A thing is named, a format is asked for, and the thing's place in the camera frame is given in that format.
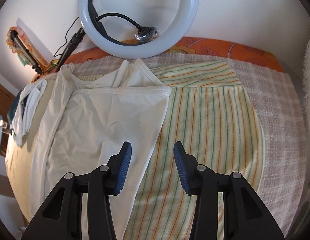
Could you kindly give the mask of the white camisole top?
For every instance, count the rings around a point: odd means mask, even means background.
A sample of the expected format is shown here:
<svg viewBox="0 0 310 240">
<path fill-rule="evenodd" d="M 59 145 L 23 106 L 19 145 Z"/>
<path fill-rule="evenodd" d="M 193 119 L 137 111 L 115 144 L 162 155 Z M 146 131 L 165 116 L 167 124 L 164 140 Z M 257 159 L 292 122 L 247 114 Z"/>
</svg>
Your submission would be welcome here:
<svg viewBox="0 0 310 240">
<path fill-rule="evenodd" d="M 60 178 L 86 174 L 107 163 L 130 142 L 132 153 L 123 189 L 111 197 L 116 236 L 123 239 L 135 197 L 155 149 L 171 88 L 141 61 L 94 81 L 62 66 L 41 119 L 30 178 L 30 212 L 35 214 Z"/>
</svg>

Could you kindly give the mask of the striped yellow bed sheet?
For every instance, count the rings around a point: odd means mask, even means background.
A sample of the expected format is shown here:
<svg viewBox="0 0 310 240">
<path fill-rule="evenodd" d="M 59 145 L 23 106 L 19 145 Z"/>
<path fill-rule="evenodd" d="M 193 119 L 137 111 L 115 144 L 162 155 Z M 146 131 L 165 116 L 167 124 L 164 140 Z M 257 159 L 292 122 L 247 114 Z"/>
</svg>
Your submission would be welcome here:
<svg viewBox="0 0 310 240">
<path fill-rule="evenodd" d="M 81 64 L 47 77 L 30 130 L 10 137 L 6 172 L 27 220 L 60 180 L 132 153 L 124 188 L 110 198 L 118 239 L 187 239 L 195 198 L 182 189 L 173 157 L 179 141 L 213 171 L 240 172 L 257 189 L 265 137 L 248 95 L 225 62 L 156 68 L 123 61 L 97 74 Z"/>
</svg>

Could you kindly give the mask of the white and teal folded garment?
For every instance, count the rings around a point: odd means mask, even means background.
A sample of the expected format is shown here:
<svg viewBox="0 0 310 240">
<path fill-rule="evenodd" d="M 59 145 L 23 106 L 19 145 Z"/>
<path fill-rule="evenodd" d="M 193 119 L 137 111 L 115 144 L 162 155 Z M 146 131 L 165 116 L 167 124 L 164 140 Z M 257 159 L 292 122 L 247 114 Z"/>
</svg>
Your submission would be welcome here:
<svg viewBox="0 0 310 240">
<path fill-rule="evenodd" d="M 9 132 L 18 146 L 29 132 L 37 105 L 47 86 L 45 79 L 27 84 L 13 100 L 7 114 Z"/>
</svg>

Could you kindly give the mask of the beige checked blanket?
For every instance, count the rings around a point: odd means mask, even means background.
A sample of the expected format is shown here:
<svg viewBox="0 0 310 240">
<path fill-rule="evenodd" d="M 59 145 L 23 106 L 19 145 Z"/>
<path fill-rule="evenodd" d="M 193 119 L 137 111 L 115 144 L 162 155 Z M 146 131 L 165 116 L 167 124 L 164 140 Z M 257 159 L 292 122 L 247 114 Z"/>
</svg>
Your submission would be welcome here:
<svg viewBox="0 0 310 240">
<path fill-rule="evenodd" d="M 172 92 L 123 239 L 189 237 L 196 199 L 180 185 L 176 141 L 216 172 L 241 172 L 287 235 L 306 171 L 303 114 L 288 74 L 242 83 L 223 61 L 150 70 Z"/>
</svg>

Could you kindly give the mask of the wooden door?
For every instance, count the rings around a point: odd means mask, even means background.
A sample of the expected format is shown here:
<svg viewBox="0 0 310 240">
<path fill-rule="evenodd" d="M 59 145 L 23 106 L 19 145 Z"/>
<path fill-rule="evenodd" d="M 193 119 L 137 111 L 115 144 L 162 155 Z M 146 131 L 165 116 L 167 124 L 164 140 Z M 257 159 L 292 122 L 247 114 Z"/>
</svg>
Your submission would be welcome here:
<svg viewBox="0 0 310 240">
<path fill-rule="evenodd" d="M 6 116 L 15 96 L 0 84 L 0 115 Z"/>
</svg>

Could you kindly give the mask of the colourful floral scarf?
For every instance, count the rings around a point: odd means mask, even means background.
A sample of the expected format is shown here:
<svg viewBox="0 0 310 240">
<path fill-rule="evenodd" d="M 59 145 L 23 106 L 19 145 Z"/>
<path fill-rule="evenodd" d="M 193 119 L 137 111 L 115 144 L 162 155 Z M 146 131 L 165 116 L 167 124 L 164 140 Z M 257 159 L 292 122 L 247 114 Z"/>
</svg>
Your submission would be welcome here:
<svg viewBox="0 0 310 240">
<path fill-rule="evenodd" d="M 39 51 L 34 47 L 34 45 L 32 44 L 32 42 L 30 41 L 30 39 L 28 38 L 28 36 L 25 34 L 25 32 L 19 28 L 19 27 L 10 27 L 10 30 L 16 30 L 18 32 L 18 36 L 20 38 L 20 40 L 23 42 L 23 44 L 25 45 L 25 47 L 30 51 L 31 55 L 35 58 L 35 60 L 38 62 L 39 66 L 41 67 L 41 70 L 43 72 L 42 75 L 46 74 L 47 72 L 51 71 L 53 68 L 55 68 L 57 66 L 57 59 L 53 59 L 50 62 L 46 61 L 44 59 L 44 57 L 41 55 L 41 53 L 39 53 Z M 10 33 L 9 31 L 7 32 L 7 39 L 6 39 L 6 44 L 9 47 L 9 49 L 11 50 L 11 52 L 13 54 L 16 54 L 19 61 L 24 65 L 28 65 L 25 64 L 23 62 L 23 60 L 19 57 L 19 55 L 16 52 L 16 47 L 14 45 L 14 43 L 12 42 L 11 38 L 10 38 Z"/>
</svg>

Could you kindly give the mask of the orange patterned mattress cover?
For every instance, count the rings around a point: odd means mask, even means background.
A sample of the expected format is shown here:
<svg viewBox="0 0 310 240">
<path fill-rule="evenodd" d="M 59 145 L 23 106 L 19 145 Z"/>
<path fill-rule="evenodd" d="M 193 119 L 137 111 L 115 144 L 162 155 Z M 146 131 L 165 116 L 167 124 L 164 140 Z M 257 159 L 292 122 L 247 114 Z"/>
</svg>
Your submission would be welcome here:
<svg viewBox="0 0 310 240">
<path fill-rule="evenodd" d="M 119 68 L 122 61 L 103 50 L 91 48 L 71 55 L 66 63 L 73 63 L 75 75 L 82 76 L 107 74 Z M 150 69 L 170 64 L 223 61 L 242 83 L 278 80 L 278 75 L 285 72 L 272 53 L 234 42 L 199 37 L 183 37 L 164 53 L 142 61 Z"/>
</svg>

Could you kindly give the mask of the silver black folded tripod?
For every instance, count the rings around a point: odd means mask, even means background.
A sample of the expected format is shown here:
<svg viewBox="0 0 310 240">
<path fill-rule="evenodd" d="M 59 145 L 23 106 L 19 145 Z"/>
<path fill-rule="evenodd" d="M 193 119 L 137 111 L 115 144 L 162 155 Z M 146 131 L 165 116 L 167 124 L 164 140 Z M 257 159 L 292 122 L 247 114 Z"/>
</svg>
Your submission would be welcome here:
<svg viewBox="0 0 310 240">
<path fill-rule="evenodd" d="M 23 60 L 25 64 L 30 65 L 37 74 L 42 75 L 43 72 L 41 70 L 41 67 L 39 66 L 35 58 L 31 55 L 30 51 L 25 47 L 23 42 L 20 40 L 18 32 L 16 30 L 10 30 L 9 33 L 10 38 L 16 47 L 16 52 L 19 57 Z"/>
</svg>

